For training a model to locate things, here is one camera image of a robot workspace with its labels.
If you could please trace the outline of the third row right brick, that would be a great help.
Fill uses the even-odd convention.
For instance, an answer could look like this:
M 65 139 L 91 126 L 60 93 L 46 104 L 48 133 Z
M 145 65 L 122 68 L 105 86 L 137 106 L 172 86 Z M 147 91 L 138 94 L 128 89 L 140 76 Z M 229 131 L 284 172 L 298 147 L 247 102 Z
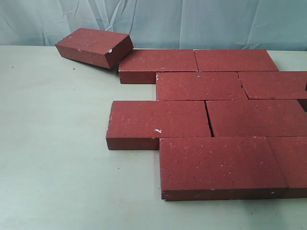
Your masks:
M 215 137 L 305 137 L 307 114 L 297 100 L 207 101 Z

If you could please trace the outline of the second row right brick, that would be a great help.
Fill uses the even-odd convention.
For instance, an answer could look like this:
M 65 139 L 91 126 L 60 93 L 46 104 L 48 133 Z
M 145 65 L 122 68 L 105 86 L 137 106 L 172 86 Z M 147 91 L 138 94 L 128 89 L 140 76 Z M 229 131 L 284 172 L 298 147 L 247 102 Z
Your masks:
M 238 77 L 249 99 L 295 99 L 307 110 L 305 71 L 244 71 Z

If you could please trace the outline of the light blue backdrop cloth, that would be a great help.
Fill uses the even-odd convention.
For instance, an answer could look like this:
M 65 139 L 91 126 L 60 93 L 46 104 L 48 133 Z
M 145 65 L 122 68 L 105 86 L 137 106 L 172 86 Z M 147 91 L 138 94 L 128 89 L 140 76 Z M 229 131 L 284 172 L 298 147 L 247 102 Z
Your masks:
M 307 48 L 304 0 L 3 0 L 3 45 L 53 46 L 79 28 L 129 34 L 136 48 Z

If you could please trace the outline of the front row left brick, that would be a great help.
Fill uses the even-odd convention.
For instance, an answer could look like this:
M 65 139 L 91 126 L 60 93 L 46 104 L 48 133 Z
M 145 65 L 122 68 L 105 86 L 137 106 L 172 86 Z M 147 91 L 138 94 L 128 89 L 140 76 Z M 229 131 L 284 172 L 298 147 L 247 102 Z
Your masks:
M 166 201 L 279 198 L 288 184 L 265 137 L 163 138 Z

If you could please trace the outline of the back left row brick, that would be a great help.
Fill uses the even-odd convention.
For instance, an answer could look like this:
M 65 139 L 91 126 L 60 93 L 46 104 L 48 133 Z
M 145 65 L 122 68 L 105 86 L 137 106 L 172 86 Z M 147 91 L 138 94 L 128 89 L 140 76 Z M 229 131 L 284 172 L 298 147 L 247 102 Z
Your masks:
M 121 84 L 155 84 L 158 72 L 196 71 L 192 49 L 134 49 L 118 67 Z

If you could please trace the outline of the brick with white chip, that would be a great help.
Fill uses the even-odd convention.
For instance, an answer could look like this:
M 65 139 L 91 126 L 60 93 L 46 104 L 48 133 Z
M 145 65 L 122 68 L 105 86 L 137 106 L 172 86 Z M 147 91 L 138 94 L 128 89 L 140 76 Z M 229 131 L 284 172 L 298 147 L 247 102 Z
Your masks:
M 114 101 L 109 150 L 158 150 L 161 138 L 211 137 L 203 101 Z

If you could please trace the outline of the back right row brick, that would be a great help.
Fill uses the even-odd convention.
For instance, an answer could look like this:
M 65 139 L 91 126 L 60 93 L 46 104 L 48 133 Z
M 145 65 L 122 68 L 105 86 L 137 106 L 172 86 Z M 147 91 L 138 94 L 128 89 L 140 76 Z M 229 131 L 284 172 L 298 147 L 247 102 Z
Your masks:
M 201 72 L 278 71 L 264 49 L 212 49 L 194 51 Z

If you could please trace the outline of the front row right brick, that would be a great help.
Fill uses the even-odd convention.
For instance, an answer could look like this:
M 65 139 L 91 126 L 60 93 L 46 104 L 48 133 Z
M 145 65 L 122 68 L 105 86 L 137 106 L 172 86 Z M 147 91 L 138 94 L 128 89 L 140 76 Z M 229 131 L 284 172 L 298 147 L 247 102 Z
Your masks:
M 288 184 L 281 198 L 306 198 L 307 138 L 268 137 L 267 140 Z

